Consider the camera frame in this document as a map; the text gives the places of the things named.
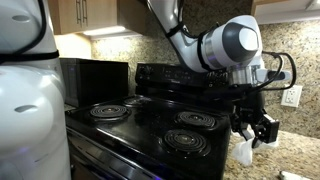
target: wooden cabinet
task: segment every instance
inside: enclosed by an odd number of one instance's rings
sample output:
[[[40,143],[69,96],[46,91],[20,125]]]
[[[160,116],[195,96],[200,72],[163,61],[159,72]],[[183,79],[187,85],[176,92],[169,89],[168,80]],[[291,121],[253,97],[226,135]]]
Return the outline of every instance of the wooden cabinet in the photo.
[[[251,15],[258,24],[319,19],[320,7],[312,9],[310,5],[310,0],[253,0]]]
[[[147,8],[137,0],[48,0],[54,34],[111,26],[143,33]]]
[[[252,1],[252,8],[251,8],[251,15],[256,15],[256,10],[258,6],[261,5],[267,5],[267,4],[273,4],[277,2],[282,2],[282,1],[288,1],[288,0],[253,0]]]

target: black stove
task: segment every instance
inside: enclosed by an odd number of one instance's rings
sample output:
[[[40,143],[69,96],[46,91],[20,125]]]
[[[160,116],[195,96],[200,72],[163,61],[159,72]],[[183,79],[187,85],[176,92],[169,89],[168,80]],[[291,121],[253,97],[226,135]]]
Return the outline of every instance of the black stove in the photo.
[[[137,95],[66,111],[72,155],[101,179],[222,179],[233,106],[201,97],[208,77],[138,64]]]

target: stove control panel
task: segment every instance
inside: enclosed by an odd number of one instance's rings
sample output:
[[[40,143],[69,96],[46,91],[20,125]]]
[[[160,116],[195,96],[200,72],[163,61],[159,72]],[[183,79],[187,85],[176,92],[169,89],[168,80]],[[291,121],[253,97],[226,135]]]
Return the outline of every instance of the stove control panel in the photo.
[[[158,63],[138,63],[136,72],[138,84],[177,84],[201,88],[219,88],[228,86],[225,70],[196,73],[183,69],[180,65]]]

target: wall outlet cover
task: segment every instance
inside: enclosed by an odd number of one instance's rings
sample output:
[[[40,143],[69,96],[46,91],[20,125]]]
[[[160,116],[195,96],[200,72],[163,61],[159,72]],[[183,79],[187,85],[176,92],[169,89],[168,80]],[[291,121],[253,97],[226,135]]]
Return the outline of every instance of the wall outlet cover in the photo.
[[[294,85],[292,88],[284,90],[282,95],[281,105],[298,107],[301,92],[302,92],[302,86],[300,85]]]

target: under-cabinet light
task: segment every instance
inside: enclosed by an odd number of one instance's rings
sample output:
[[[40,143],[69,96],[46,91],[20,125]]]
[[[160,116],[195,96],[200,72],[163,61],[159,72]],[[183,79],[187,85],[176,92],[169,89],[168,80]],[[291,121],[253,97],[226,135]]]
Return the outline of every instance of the under-cabinet light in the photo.
[[[95,29],[91,31],[85,31],[83,34],[88,36],[96,36],[96,35],[103,35],[103,34],[113,34],[113,33],[119,33],[126,30],[123,26],[113,26],[108,28],[102,28],[102,29]]]

